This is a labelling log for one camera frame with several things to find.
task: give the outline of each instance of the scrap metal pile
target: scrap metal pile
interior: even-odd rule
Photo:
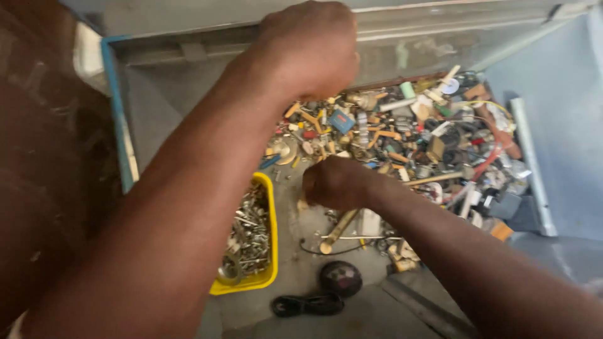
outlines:
[[[266,187],[252,182],[235,212],[218,281],[234,286],[270,265],[270,212]]]
[[[531,173],[520,161],[516,125],[481,74],[459,69],[294,103],[260,168],[348,157],[385,170],[477,227],[511,218]],[[274,173],[278,182],[280,171]]]

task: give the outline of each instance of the blue metal edge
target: blue metal edge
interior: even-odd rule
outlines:
[[[119,90],[118,75],[113,64],[113,48],[111,43],[131,39],[131,35],[105,37],[101,40],[101,54],[103,56],[103,64],[105,74],[109,81],[109,89],[111,91],[111,107],[113,123],[115,125],[115,136],[117,138],[119,172],[121,175],[122,191],[126,194],[132,186],[134,186],[134,178],[132,167],[130,166],[130,156],[126,149],[126,139],[130,138],[130,130],[128,122],[125,118],[124,103]]]

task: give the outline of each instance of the coiled black cable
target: coiled black cable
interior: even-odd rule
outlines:
[[[323,296],[282,296],[272,301],[272,312],[277,317],[288,318],[300,314],[335,315],[343,311],[344,302],[335,293]]]

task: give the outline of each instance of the gray concrete floor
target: gray concrete floor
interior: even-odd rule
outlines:
[[[314,234],[319,231],[326,235],[333,227],[324,216],[325,209],[322,207],[311,207],[301,213],[297,211],[302,174],[309,165],[310,162],[300,162],[295,169],[290,164],[276,166],[282,172],[278,183],[273,180],[278,221],[279,272],[276,280],[266,288],[215,297],[224,332],[243,329],[273,317],[270,302],[277,296],[305,295],[318,291],[318,271],[329,261],[344,260],[358,267],[364,286],[379,283],[386,277],[386,266],[390,260],[381,256],[374,247],[336,256],[312,255],[300,250],[299,240],[306,238],[304,246],[319,252],[320,239]],[[273,168],[267,169],[265,173],[274,179]],[[286,180],[286,176],[291,176],[291,179]],[[358,221],[353,222],[344,235],[351,234],[357,226]],[[359,242],[355,240],[341,240],[335,243],[333,252],[358,245]]]

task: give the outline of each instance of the black ball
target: black ball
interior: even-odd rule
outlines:
[[[358,293],[362,288],[360,271],[349,262],[332,261],[320,270],[318,276],[321,287],[342,298],[348,298]]]

